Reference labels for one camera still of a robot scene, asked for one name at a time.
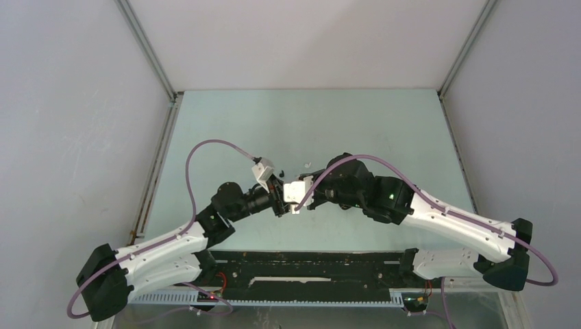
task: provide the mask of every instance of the pink cable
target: pink cable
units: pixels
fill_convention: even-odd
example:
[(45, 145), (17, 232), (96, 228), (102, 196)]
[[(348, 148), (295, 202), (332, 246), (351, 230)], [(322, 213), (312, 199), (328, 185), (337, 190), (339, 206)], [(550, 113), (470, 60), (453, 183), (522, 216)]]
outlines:
[[(357, 159), (367, 159), (367, 160), (372, 160), (375, 162), (378, 162), (382, 165), (384, 165), (385, 167), (388, 167), (391, 171), (393, 171), (396, 175), (398, 175), (401, 180), (403, 180), (417, 195), (419, 195), (425, 202), (427, 202), (429, 205), (431, 205), (431, 207), (437, 209), (440, 212), (445, 212), (445, 208), (442, 207), (441, 205), (437, 204), (436, 202), (433, 202), (428, 196), (426, 196), (425, 194), (423, 194), (419, 188), (417, 188), (401, 171), (399, 171), (397, 168), (395, 168), (391, 163), (378, 158), (377, 156), (370, 156), (367, 154), (356, 154), (354, 156), (348, 156), (345, 157), (343, 159), (338, 160), (337, 162), (335, 162), (334, 164), (331, 164), (329, 166), (329, 168), (327, 168), (313, 183), (313, 185), (311, 186), (311, 188), (309, 188), (309, 190), (307, 191), (307, 193), (305, 194), (305, 197), (303, 197), (303, 199), (299, 202), (299, 204), (296, 207), (296, 210), (299, 210), (300, 208), (302, 208), (302, 206), (305, 204), (305, 202), (307, 201), (307, 199), (309, 198), (309, 196), (311, 196), (314, 192), (314, 190), (317, 188), (317, 186), (321, 183), (321, 181), (323, 180), (323, 178), (325, 178), (325, 176), (329, 175), (329, 173), (331, 171), (333, 171), (335, 168), (341, 166), (342, 164), (349, 162), (351, 160), (357, 160)], [(480, 223), (478, 220), (460, 214), (458, 212), (455, 211), (449, 211), (448, 212), (449, 215), (454, 216), (458, 219), (462, 219), (464, 221), (467, 221), (469, 223), (475, 224), (477, 226), (480, 226), (482, 228), (486, 228), (487, 230), (490, 230), (496, 234), (502, 234), (502, 231), (490, 226), (486, 223)], [(550, 287), (550, 286), (554, 286), (555, 284), (557, 284), (559, 282), (559, 277), (557, 274), (557, 270), (555, 269), (555, 267), (553, 266), (553, 264), (551, 264), (551, 262), (545, 257), (545, 255), (543, 255), (540, 251), (538, 251), (536, 248), (532, 247), (531, 245), (529, 245), (528, 243), (526, 243), (525, 241), (522, 241), (521, 239), (511, 235), (511, 234), (504, 234), (505, 237), (509, 238), (510, 240), (514, 241), (515, 243), (518, 243), (520, 245), (522, 245), (523, 247), (527, 248), (528, 250), (530, 250), (535, 256), (539, 257), (539, 259), (545, 264), (545, 266), (549, 269), (549, 271), (551, 272), (551, 276), (553, 277), (553, 280), (549, 281), (549, 282), (541, 282), (541, 281), (536, 281), (536, 280), (531, 280), (531, 279), (527, 279), (526, 282), (530, 283), (530, 284), (535, 284), (537, 286), (544, 286), (544, 287)], [(442, 293), (442, 303), (444, 305), (444, 311), (446, 314), (446, 320), (448, 322), (448, 326), (450, 329), (454, 328), (454, 325), (452, 324), (452, 321), (450, 320), (450, 314), (448, 312), (448, 307), (446, 305), (446, 299), (444, 296), (444, 280), (445, 278), (442, 278), (442, 285), (441, 285), (441, 293)]]
[[(186, 186), (188, 187), (188, 194), (190, 195), (190, 200), (192, 202), (192, 219), (189, 221), (188, 225), (179, 233), (179, 235), (183, 235), (185, 234), (196, 222), (196, 201), (194, 199), (194, 193), (192, 192), (192, 186), (190, 184), (190, 160), (192, 158), (192, 155), (194, 154), (194, 152), (196, 152), (197, 149), (199, 149), (202, 145), (205, 144), (209, 144), (209, 143), (218, 143), (218, 144), (224, 144), (227, 146), (232, 147), (233, 149), (235, 149), (236, 151), (240, 152), (242, 155), (244, 155), (245, 157), (247, 157), (250, 160), (254, 160), (254, 157), (251, 156), (248, 152), (244, 151), (243, 149), (241, 149), (240, 147), (227, 142), (227, 141), (223, 141), (221, 139), (208, 139), (206, 141), (202, 141), (200, 143), (198, 143), (196, 146), (194, 146), (194, 148), (190, 151), (190, 153), (188, 154), (188, 157), (186, 159)], [(140, 250), (136, 250), (133, 255), (138, 256), (144, 252), (148, 252), (149, 250), (159, 247), (160, 245), (164, 245), (170, 241), (173, 241), (177, 239), (176, 236), (170, 236), (167, 237), (161, 241), (158, 241), (157, 243), (154, 243), (152, 245), (149, 245), (147, 247), (144, 247), (143, 249)], [(127, 254), (121, 258), (118, 258), (117, 260), (115, 260), (114, 262), (111, 262), (109, 264), (107, 264), (105, 267), (103, 267), (102, 269), (100, 269), (99, 271), (95, 272), (95, 274), (93, 274), (91, 277), (89, 277), (89, 279), (87, 279), (87, 281), (83, 282), (83, 284), (81, 284), (81, 286), (76, 290), (76, 292), (73, 294), (71, 300), (69, 300), (69, 303), (66, 306), (66, 315), (68, 315), (71, 319), (81, 319), (83, 317), (86, 317), (87, 315), (89, 315), (89, 312), (85, 312), (82, 314), (75, 314), (73, 313), (73, 305), (75, 304), (75, 301), (77, 300), (77, 298), (81, 295), (81, 293), (83, 292), (83, 290), (86, 289), (86, 287), (93, 282), (96, 278), (98, 278), (101, 274), (105, 273), (107, 270), (111, 269), (112, 267), (114, 267), (115, 265), (129, 259), (131, 257), (132, 254)], [(192, 284), (188, 284), (186, 283), (187, 286), (192, 287), (198, 291), (201, 291), (202, 293), (206, 293), (205, 291), (203, 291), (202, 289), (193, 286)]]

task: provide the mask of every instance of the small white object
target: small white object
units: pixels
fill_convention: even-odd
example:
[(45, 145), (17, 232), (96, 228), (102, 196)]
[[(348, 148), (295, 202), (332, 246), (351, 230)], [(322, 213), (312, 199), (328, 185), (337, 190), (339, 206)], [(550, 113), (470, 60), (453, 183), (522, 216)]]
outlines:
[(269, 187), (267, 186), (267, 180), (269, 180), (271, 175), (274, 173), (274, 164), (272, 161), (266, 158), (260, 159), (257, 164), (252, 166), (252, 173), (254, 174), (256, 182), (268, 192)]
[(467, 248), (435, 252), (419, 250), (414, 257), (414, 273), (426, 280), (442, 276), (481, 278), (482, 273), (474, 269), (477, 261), (478, 253)]
[[(312, 186), (312, 176), (307, 176), (303, 180), (297, 180), (291, 183), (286, 183), (283, 185), (283, 199), (285, 202), (290, 203), (290, 213), (298, 214), (299, 210), (295, 210), (297, 204), (305, 197), (309, 188)], [(312, 194), (305, 202), (305, 206), (312, 203)]]

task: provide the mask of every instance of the wire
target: wire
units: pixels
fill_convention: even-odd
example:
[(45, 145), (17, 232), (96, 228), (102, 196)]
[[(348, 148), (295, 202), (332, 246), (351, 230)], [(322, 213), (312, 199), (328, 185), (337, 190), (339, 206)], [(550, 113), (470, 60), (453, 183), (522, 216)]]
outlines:
[[(384, 165), (385, 167), (388, 167), (391, 171), (393, 171), (396, 175), (398, 175), (401, 180), (403, 180), (421, 199), (423, 199), (426, 203), (428, 203), (429, 205), (431, 205), (431, 207), (433, 207), (434, 209), (437, 209), (438, 211), (441, 212), (445, 212), (446, 209), (445, 207), (441, 206), (440, 204), (437, 204), (436, 202), (432, 201), (427, 195), (423, 194), (419, 188), (417, 188), (401, 171), (399, 171), (397, 168), (395, 168), (391, 163), (378, 158), (377, 156), (370, 156), (367, 154), (357, 154), (354, 156), (348, 156), (345, 157), (343, 159), (338, 160), (337, 162), (331, 164), (327, 169), (325, 169), (325, 171), (314, 181), (313, 185), (309, 188), (309, 190), (307, 191), (307, 193), (305, 194), (305, 196), (303, 197), (303, 199), (299, 202), (299, 204), (297, 205), (297, 207), (295, 208), (295, 210), (300, 210), (303, 205), (305, 204), (305, 202), (307, 201), (307, 199), (309, 198), (309, 196), (313, 193), (313, 191), (317, 188), (317, 186), (321, 183), (321, 181), (323, 180), (323, 178), (325, 178), (331, 171), (333, 171), (335, 168), (337, 168), (338, 166), (352, 161), (352, 160), (357, 160), (357, 159), (367, 159), (367, 160), (372, 160), (375, 162), (378, 162), (382, 165)], [(520, 245), (522, 245), (523, 247), (525, 247), (526, 249), (530, 250), (535, 256), (539, 257), (539, 259), (545, 264), (545, 266), (549, 269), (549, 271), (551, 272), (551, 276), (553, 277), (553, 279), (549, 282), (542, 282), (542, 281), (537, 281), (537, 280), (532, 280), (532, 279), (527, 279), (526, 282), (530, 283), (530, 284), (535, 284), (537, 286), (544, 286), (544, 287), (550, 287), (550, 286), (554, 286), (555, 284), (557, 284), (559, 282), (559, 276), (557, 274), (557, 270), (555, 269), (555, 267), (553, 266), (553, 264), (551, 264), (551, 262), (547, 259), (547, 257), (545, 257), (545, 255), (543, 255), (540, 251), (537, 250), (537, 248), (532, 247), (530, 244), (526, 243), (525, 241), (517, 238), (514, 235), (511, 234), (507, 234), (504, 233), (503, 231), (501, 231), (498, 228), (495, 228), (494, 226), (490, 226), (486, 223), (481, 223), (480, 221), (470, 217), (470, 216), (466, 216), (463, 214), (460, 214), (459, 212), (450, 210), (447, 212), (448, 215), (450, 216), (454, 216), (458, 219), (462, 219), (463, 221), (467, 221), (469, 223), (472, 223), (474, 225), (480, 226), (481, 228), (485, 228), (487, 230), (490, 230), (496, 234), (504, 234), (504, 236)]]
[[(87, 315), (89, 315), (89, 312), (85, 312), (82, 314), (75, 314), (73, 313), (73, 305), (75, 304), (75, 301), (77, 300), (77, 298), (81, 295), (81, 293), (86, 289), (86, 287), (91, 284), (91, 282), (95, 281), (96, 278), (98, 278), (101, 274), (105, 273), (106, 271), (108, 271), (109, 269), (113, 268), (114, 266), (118, 265), (121, 262), (124, 262), (128, 259), (130, 259), (132, 256), (138, 256), (144, 252), (148, 252), (149, 250), (152, 250), (154, 248), (157, 248), (161, 245), (164, 245), (168, 242), (171, 242), (175, 239), (178, 239), (177, 236), (182, 236), (183, 234), (185, 234), (186, 232), (188, 232), (188, 230), (194, 225), (194, 223), (196, 222), (196, 201), (194, 199), (194, 193), (192, 192), (192, 186), (190, 183), (190, 160), (192, 159), (192, 155), (194, 154), (194, 152), (196, 152), (196, 150), (198, 150), (201, 146), (205, 145), (205, 144), (210, 144), (210, 143), (218, 143), (218, 144), (224, 144), (227, 146), (230, 146), (231, 148), (235, 149), (236, 151), (238, 151), (239, 153), (241, 153), (242, 155), (244, 155), (246, 158), (254, 161), (254, 157), (252, 155), (250, 155), (248, 152), (244, 151), (243, 149), (241, 149), (240, 147), (227, 142), (227, 141), (223, 141), (221, 139), (208, 139), (206, 141), (202, 141), (200, 143), (198, 143), (196, 146), (194, 146), (194, 148), (192, 148), (192, 150), (190, 151), (190, 153), (188, 154), (188, 157), (186, 159), (186, 186), (188, 188), (188, 194), (190, 195), (190, 201), (192, 202), (192, 219), (188, 222), (188, 225), (178, 234), (173, 235), (173, 236), (169, 236), (161, 241), (158, 241), (157, 243), (153, 243), (151, 245), (148, 245), (142, 249), (139, 250), (135, 250), (133, 252), (133, 254), (127, 254), (121, 258), (118, 258), (117, 260), (107, 264), (106, 266), (104, 266), (103, 268), (101, 268), (99, 271), (95, 272), (95, 274), (93, 274), (91, 277), (89, 277), (89, 279), (87, 279), (87, 281), (83, 282), (83, 284), (81, 284), (81, 286), (76, 290), (76, 292), (73, 294), (71, 300), (69, 300), (69, 303), (66, 306), (66, 315), (68, 315), (71, 319), (81, 319), (83, 317), (86, 317)], [(191, 287), (195, 290), (198, 290), (202, 293), (206, 293), (206, 291), (194, 286), (193, 284), (190, 283), (184, 283), (186, 286)], [(165, 315), (171, 314), (177, 312), (177, 310), (172, 310), (171, 312), (166, 312), (164, 313)]]
[(404, 307), (404, 312), (408, 313), (408, 315), (411, 316), (411, 317), (418, 317), (418, 316), (421, 316), (421, 315), (434, 315), (434, 316), (439, 317), (440, 319), (442, 319), (444, 321), (448, 321), (446, 319), (446, 316), (444, 316), (444, 315), (442, 315), (442, 314), (440, 314), (438, 312), (434, 312), (433, 310), (427, 310), (426, 312), (410, 312), (409, 310), (407, 310)]

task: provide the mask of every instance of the metal frame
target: metal frame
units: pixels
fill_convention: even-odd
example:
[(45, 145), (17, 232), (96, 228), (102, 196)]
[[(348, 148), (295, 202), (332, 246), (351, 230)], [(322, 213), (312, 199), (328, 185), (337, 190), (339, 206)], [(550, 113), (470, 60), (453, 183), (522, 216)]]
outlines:
[(460, 53), (458, 54), (458, 57), (456, 58), (456, 60), (452, 64), (452, 67), (448, 71), (448, 74), (446, 75), (446, 78), (444, 79), (444, 82), (442, 83), (442, 87), (440, 88), (440, 91), (439, 91), (440, 99), (444, 99), (446, 97), (446, 94), (448, 93), (448, 90), (450, 89), (452, 82), (454, 82), (454, 79), (456, 78), (456, 75), (458, 74), (458, 70), (460, 70), (460, 67), (462, 66), (462, 64), (466, 60), (466, 57), (468, 56), (468, 54), (472, 50), (472, 47), (474, 46), (474, 44), (476, 44), (476, 40), (478, 39), (480, 32), (482, 32), (482, 29), (486, 25), (486, 22), (488, 22), (488, 20), (492, 16), (494, 9), (496, 8), (496, 5), (499, 2), (500, 2), (500, 0), (488, 0), (488, 1), (486, 1), (486, 4), (484, 5), (484, 7), (482, 8), (482, 11), (480, 12), (480, 15), (478, 15), (478, 19), (476, 20), (476, 23), (474, 23), (474, 26), (472, 27), (472, 30), (470, 30), (470, 33), (468, 34), (466, 41), (464, 41), (464, 45), (462, 46), (462, 49), (460, 49)]
[(149, 218), (149, 211), (156, 195), (156, 188), (164, 165), (164, 159), (167, 155), (169, 142), (173, 135), (173, 128), (175, 127), (177, 114), (180, 111), (183, 98), (183, 93), (177, 94), (175, 101), (171, 104), (171, 108), (166, 116), (162, 134), (156, 148), (156, 157), (153, 159), (153, 163), (151, 164), (151, 171), (143, 191), (143, 196), (141, 197), (142, 202), (132, 226), (133, 230), (128, 243), (129, 245), (135, 244), (136, 241), (138, 243), (144, 237), (145, 226), (147, 225), (147, 219)]
[(119, 11), (125, 18), (129, 29), (133, 33), (135, 40), (139, 44), (141, 50), (143, 50), (143, 54), (147, 59), (148, 63), (151, 65), (153, 71), (155, 71), (158, 79), (160, 80), (161, 84), (163, 85), (169, 99), (173, 101), (175, 99), (175, 90), (171, 86), (167, 75), (165, 74), (162, 65), (160, 63), (159, 58), (157, 57), (156, 53), (153, 51), (153, 47), (143, 30), (143, 27), (139, 23), (137, 16), (135, 15), (135, 11), (133, 7), (129, 3), (129, 0), (115, 0), (117, 6), (119, 7)]

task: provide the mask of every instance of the black joint housing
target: black joint housing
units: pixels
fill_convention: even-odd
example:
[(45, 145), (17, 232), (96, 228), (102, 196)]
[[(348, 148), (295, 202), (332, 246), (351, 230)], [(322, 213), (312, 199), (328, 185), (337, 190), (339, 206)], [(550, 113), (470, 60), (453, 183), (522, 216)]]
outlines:
[[(530, 243), (532, 238), (531, 222), (519, 218), (513, 221), (512, 227), (517, 232), (517, 238)], [(474, 268), (482, 273), (484, 281), (494, 287), (509, 291), (521, 291), (525, 287), (528, 276), (530, 257), (527, 254), (527, 248), (515, 243), (515, 248), (508, 250), (508, 253), (510, 258), (501, 263), (493, 263), (480, 255), (478, 262), (474, 263)]]
[(234, 227), (223, 220), (213, 206), (206, 207), (196, 215), (196, 221), (203, 228), (203, 235), (208, 238), (207, 248), (221, 243), (235, 232)]
[[(91, 256), (77, 276), (77, 286), (81, 286), (94, 273), (116, 260), (115, 252), (109, 244), (93, 250)], [(115, 265), (95, 278), (82, 292), (89, 315), (94, 322), (103, 321), (119, 313), (127, 305), (127, 296), (133, 286), (127, 285), (125, 270)]]
[(406, 249), (399, 259), (399, 275), (406, 284), (412, 287), (421, 286), (425, 282), (414, 273), (414, 258), (418, 252), (417, 248)]

